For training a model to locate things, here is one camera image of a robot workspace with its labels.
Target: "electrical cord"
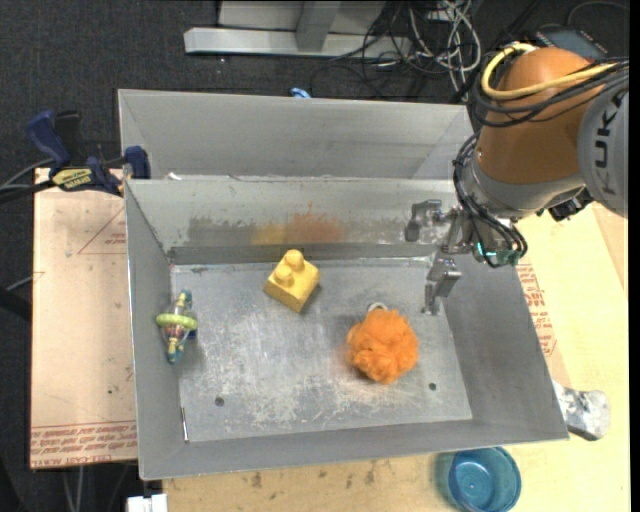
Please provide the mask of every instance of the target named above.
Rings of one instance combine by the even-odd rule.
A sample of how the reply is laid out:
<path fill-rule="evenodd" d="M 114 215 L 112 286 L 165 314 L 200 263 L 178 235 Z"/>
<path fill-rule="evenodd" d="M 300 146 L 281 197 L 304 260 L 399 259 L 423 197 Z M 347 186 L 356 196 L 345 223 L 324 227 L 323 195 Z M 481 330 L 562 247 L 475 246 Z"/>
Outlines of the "electrical cord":
<path fill-rule="evenodd" d="M 575 83 L 575 77 L 579 73 L 585 73 L 590 76 L 581 81 Z M 577 108 L 578 106 L 587 103 L 591 99 L 593 99 L 593 95 L 590 95 L 587 99 L 584 99 L 580 102 L 568 102 L 565 105 L 565 108 L 560 110 L 559 112 L 555 112 L 552 116 L 547 116 L 544 118 L 539 117 L 541 112 L 543 112 L 546 108 L 560 104 L 565 102 L 566 100 L 575 98 L 581 94 L 587 93 L 589 91 L 594 91 L 595 94 L 602 94 L 604 92 L 609 91 L 613 87 L 618 87 L 623 85 L 625 82 L 629 80 L 629 60 L 627 58 L 609 58 L 609 59 L 601 59 L 599 61 L 595 61 L 592 64 L 589 64 L 585 68 L 578 70 L 576 73 L 571 75 L 567 75 L 571 77 L 567 80 L 566 83 L 574 82 L 569 87 L 565 87 L 560 90 L 558 93 L 553 95 L 552 97 L 538 101 L 536 103 L 530 103 L 527 105 L 510 105 L 508 101 L 500 101 L 495 100 L 495 98 L 491 98 L 485 94 L 485 91 L 482 87 L 481 80 L 479 77 L 476 77 L 476 83 L 472 88 L 473 101 L 471 102 L 471 114 L 474 119 L 478 120 L 482 125 L 495 127 L 495 128 L 504 128 L 509 126 L 514 126 L 523 122 L 543 122 L 549 119 L 553 119 L 563 113 Z M 549 82 L 545 84 L 541 84 L 543 88 L 549 87 Z M 479 113 L 480 110 L 484 110 L 488 112 L 495 112 L 499 114 L 505 115 L 508 120 L 506 121 L 490 121 L 486 117 L 486 113 L 481 115 Z"/>
<path fill-rule="evenodd" d="M 113 507 L 116 504 L 116 500 L 118 499 L 118 492 L 120 491 L 120 487 L 122 487 L 122 483 L 124 482 L 124 478 L 127 476 L 128 470 L 129 466 L 125 464 L 124 469 L 122 470 L 122 473 L 120 474 L 120 477 L 118 478 L 118 481 L 113 488 L 113 493 L 111 494 L 111 497 L 109 498 L 109 501 L 107 503 L 107 508 L 105 509 L 106 512 L 111 512 L 113 510 Z"/>
<path fill-rule="evenodd" d="M 487 254 L 487 251 L 485 250 L 485 242 L 483 241 L 480 230 L 478 229 L 478 221 L 486 224 L 492 230 L 497 232 L 504 240 L 506 240 L 511 245 L 511 250 L 516 251 L 520 258 L 527 253 L 528 245 L 525 238 L 515 227 L 515 225 L 511 224 L 511 226 L 509 227 L 504 225 L 502 222 L 500 222 L 500 220 L 491 215 L 487 211 L 486 207 L 479 205 L 476 200 L 472 196 L 467 194 L 462 187 L 460 174 L 466 162 L 469 160 L 469 158 L 471 158 L 478 140 L 478 135 L 479 132 L 474 133 L 469 139 L 467 139 L 467 141 L 462 145 L 460 151 L 458 152 L 458 155 L 453 162 L 453 184 L 458 202 L 467 213 L 471 221 L 471 226 L 476 236 L 479 252 L 483 260 L 491 268 L 499 268 L 505 266 L 506 264 L 493 261 Z"/>
<path fill-rule="evenodd" d="M 4 187 L 7 187 L 7 186 L 11 185 L 12 183 L 15 183 L 17 180 L 22 178 L 22 176 L 24 176 L 26 174 L 29 174 L 30 172 L 32 172 L 35 169 L 38 169 L 40 167 L 48 167 L 52 163 L 54 163 L 54 160 L 52 158 L 47 158 L 45 160 L 40 160 L 39 162 L 36 162 L 35 164 L 31 164 L 31 165 L 25 167 L 21 171 L 18 171 L 16 174 L 11 176 L 11 178 L 9 178 L 7 181 L 5 181 L 2 185 L 0 185 L 0 192 L 4 189 Z"/>
<path fill-rule="evenodd" d="M 318 74 L 332 69 L 348 69 L 373 91 L 375 95 L 368 99 L 388 99 L 384 88 L 405 70 L 434 79 L 449 76 L 453 87 L 459 89 L 459 84 L 466 80 L 466 73 L 474 70 L 481 62 L 480 40 L 470 19 L 472 0 L 445 1 L 444 4 L 442 2 L 389 3 L 369 26 L 359 48 L 329 59 L 324 66 L 313 72 L 309 79 L 312 95 L 321 97 L 320 94 L 311 90 L 314 88 Z M 438 16 L 429 19 L 432 13 L 437 13 Z M 396 30 L 403 32 L 402 39 L 398 37 Z M 430 42 L 427 42 L 425 37 L 427 32 L 432 35 L 437 34 L 437 39 L 431 38 Z M 388 37 L 393 45 L 393 51 L 383 52 L 377 57 L 367 57 L 366 49 L 383 37 Z M 358 73 L 350 65 L 336 65 L 338 61 L 358 54 L 360 55 Z M 371 76 L 373 69 L 390 72 L 385 77 Z"/>
<path fill-rule="evenodd" d="M 548 80 L 547 82 L 541 82 L 539 84 L 530 85 L 527 87 L 521 87 L 519 89 L 511 89 L 509 91 L 501 91 L 498 89 L 494 89 L 490 83 L 489 79 L 493 74 L 493 71 L 496 69 L 498 64 L 500 64 L 508 55 L 514 52 L 531 52 L 535 51 L 538 48 L 536 46 L 527 44 L 527 43 L 515 43 L 513 45 L 507 46 L 502 51 L 500 51 L 487 65 L 484 72 L 482 73 L 482 77 L 480 79 L 480 85 L 482 87 L 482 91 L 485 95 L 490 98 L 496 100 L 514 100 L 523 98 L 524 96 L 531 96 L 533 94 L 545 91 L 547 89 L 551 89 L 554 87 L 560 87 L 566 84 L 574 83 L 579 80 L 586 80 L 589 78 L 593 78 L 601 72 L 606 71 L 610 67 L 614 66 L 614 64 L 600 64 L 597 67 L 589 67 L 588 69 L 584 69 L 582 71 L 576 71 L 575 73 L 570 73 L 569 75 L 565 75 L 559 78 L 555 78 L 553 80 Z"/>
<path fill-rule="evenodd" d="M 16 184 L 16 183 L 12 183 L 10 185 L 3 185 L 2 188 L 0 188 L 0 192 L 4 192 L 8 190 L 18 190 L 21 188 L 29 188 L 29 185 L 22 185 L 22 184 Z"/>
<path fill-rule="evenodd" d="M 55 186 L 56 184 L 52 181 L 43 181 L 42 183 L 38 183 L 37 185 L 31 185 L 17 190 L 8 189 L 6 192 L 0 190 L 0 192 L 2 192 L 2 194 L 0 195 L 0 205 L 23 196 L 31 196 L 36 192 L 40 192 L 42 190 L 46 190 Z"/>
<path fill-rule="evenodd" d="M 31 321 L 31 304 L 2 286 L 0 286 L 0 309 L 11 311 L 27 322 Z"/>
<path fill-rule="evenodd" d="M 538 5 L 542 0 L 532 0 L 518 16 L 507 26 L 504 28 L 500 34 L 487 46 L 487 48 L 496 48 L 506 43 L 507 41 L 513 41 L 517 39 L 516 34 L 520 32 L 524 24 L 531 17 L 533 12 L 537 9 Z M 462 101 L 462 98 L 469 92 L 469 90 L 476 83 L 476 77 L 481 70 L 481 66 L 476 67 L 469 75 L 468 80 L 460 87 L 460 90 L 457 91 L 450 99 L 449 103 L 458 104 Z"/>
<path fill-rule="evenodd" d="M 64 494 L 67 499 L 67 507 L 69 512 L 80 512 L 80 505 L 82 503 L 82 483 L 84 480 L 84 466 L 80 466 L 78 470 L 78 483 L 76 484 L 76 497 L 75 501 L 71 497 L 71 489 L 69 485 L 68 471 L 62 473 L 62 482 L 64 485 Z"/>
<path fill-rule="evenodd" d="M 16 281 L 12 285 L 7 286 L 5 290 L 12 292 L 13 290 L 20 288 L 21 286 L 24 286 L 31 281 L 33 281 L 33 276 L 25 277 L 24 279 L 20 279 L 20 281 Z"/>

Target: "cardboard sheet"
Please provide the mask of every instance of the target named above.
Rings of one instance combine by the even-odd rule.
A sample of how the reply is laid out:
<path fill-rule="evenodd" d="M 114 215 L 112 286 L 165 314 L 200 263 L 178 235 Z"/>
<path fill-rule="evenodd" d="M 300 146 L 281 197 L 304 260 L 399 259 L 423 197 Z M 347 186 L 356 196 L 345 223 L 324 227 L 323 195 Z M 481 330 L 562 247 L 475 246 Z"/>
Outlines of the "cardboard sheet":
<path fill-rule="evenodd" d="M 30 466 L 137 456 L 124 203 L 35 196 Z"/>

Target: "table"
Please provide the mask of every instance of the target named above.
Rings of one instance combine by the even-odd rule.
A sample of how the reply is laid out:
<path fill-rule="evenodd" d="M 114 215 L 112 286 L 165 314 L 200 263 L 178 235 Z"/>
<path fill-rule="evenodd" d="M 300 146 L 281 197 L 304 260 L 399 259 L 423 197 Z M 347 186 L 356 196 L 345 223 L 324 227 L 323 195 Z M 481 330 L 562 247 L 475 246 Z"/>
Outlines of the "table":
<path fill-rule="evenodd" d="M 122 206 L 116 197 L 91 192 L 36 196 L 34 469 L 135 458 Z M 519 273 L 532 313 L 542 318 L 551 375 L 576 389 L 605 391 L 612 425 L 596 442 L 572 436 L 508 446 L 523 479 L 516 510 L 627 510 L 626 222 L 591 205 L 570 222 L 544 216 L 521 224 L 530 254 Z M 87 312 L 91 324 L 81 321 Z M 445 480 L 450 457 L 170 479 L 163 488 L 172 512 L 454 510 Z"/>

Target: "gray metal tray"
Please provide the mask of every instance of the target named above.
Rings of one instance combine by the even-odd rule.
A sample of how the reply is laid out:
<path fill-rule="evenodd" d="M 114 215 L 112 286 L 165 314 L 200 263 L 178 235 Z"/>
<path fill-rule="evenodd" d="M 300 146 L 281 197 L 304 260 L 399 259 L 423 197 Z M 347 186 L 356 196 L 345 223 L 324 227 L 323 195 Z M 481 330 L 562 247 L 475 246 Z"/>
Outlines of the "gray metal tray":
<path fill-rule="evenodd" d="M 444 312 L 423 313 L 446 226 L 416 243 L 403 233 L 411 205 L 427 198 L 455 203 L 446 180 L 127 183 L 141 477 L 566 438 L 512 269 L 460 257 Z M 293 229 L 300 219 L 313 222 Z M 322 273 L 302 314 L 262 291 L 291 247 Z M 201 327 L 172 366 L 154 318 L 182 287 Z M 418 366 L 391 386 L 344 362 L 346 332 L 374 301 L 407 315 L 421 342 Z"/>

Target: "blue clamp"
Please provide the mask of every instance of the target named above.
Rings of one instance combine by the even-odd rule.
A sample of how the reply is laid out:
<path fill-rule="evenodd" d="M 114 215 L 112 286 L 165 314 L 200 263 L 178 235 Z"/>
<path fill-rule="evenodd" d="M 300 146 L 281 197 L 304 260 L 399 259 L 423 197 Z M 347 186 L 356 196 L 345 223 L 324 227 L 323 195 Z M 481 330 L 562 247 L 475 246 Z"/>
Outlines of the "blue clamp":
<path fill-rule="evenodd" d="M 51 110 L 45 110 L 31 119 L 27 124 L 27 135 L 40 151 L 53 160 L 49 180 L 67 192 L 96 190 L 121 196 L 122 181 L 109 171 L 109 165 L 113 164 L 128 164 L 133 178 L 151 177 L 147 155 L 140 146 L 127 148 L 124 157 L 111 162 L 103 163 L 90 156 L 84 165 L 71 165 L 74 161 L 80 163 L 82 160 L 79 160 L 77 152 L 72 155 L 67 150 L 63 138 L 56 133 Z"/>
<path fill-rule="evenodd" d="M 298 87 L 290 89 L 289 92 L 294 98 L 311 98 L 311 95 L 307 91 L 305 91 L 304 89 L 299 89 Z"/>

